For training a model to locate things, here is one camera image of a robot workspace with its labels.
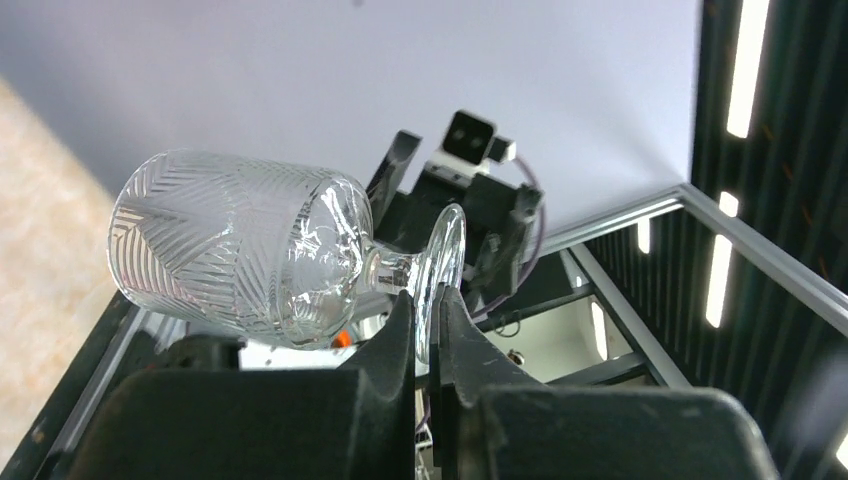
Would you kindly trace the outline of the clear wine glass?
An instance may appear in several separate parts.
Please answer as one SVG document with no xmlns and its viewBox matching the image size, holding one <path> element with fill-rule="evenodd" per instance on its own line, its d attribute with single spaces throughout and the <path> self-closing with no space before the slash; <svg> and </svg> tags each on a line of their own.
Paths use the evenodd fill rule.
<svg viewBox="0 0 848 480">
<path fill-rule="evenodd" d="M 342 172 L 176 149 L 126 182 L 107 257 L 141 308 L 292 349 L 328 347 L 364 295 L 407 293 L 426 362 L 435 291 L 459 286 L 465 246 L 457 204 L 421 252 L 400 253 L 375 240 L 366 190 Z"/>
</svg>

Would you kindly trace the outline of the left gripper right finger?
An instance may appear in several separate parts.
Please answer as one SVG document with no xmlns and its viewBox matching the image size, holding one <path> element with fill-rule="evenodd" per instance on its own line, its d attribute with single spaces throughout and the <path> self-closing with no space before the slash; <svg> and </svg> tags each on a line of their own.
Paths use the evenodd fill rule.
<svg viewBox="0 0 848 480">
<path fill-rule="evenodd" d="M 710 388 L 548 386 L 434 294 L 433 458 L 446 479 L 775 479 L 754 420 Z"/>
</svg>

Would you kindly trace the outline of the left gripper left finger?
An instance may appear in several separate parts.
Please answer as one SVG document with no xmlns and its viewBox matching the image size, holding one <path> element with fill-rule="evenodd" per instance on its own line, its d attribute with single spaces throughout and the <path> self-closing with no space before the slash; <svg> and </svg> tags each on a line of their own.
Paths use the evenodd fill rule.
<svg viewBox="0 0 848 480">
<path fill-rule="evenodd" d="M 95 416 L 71 479 L 411 479 L 414 306 L 335 369 L 146 369 Z"/>
</svg>

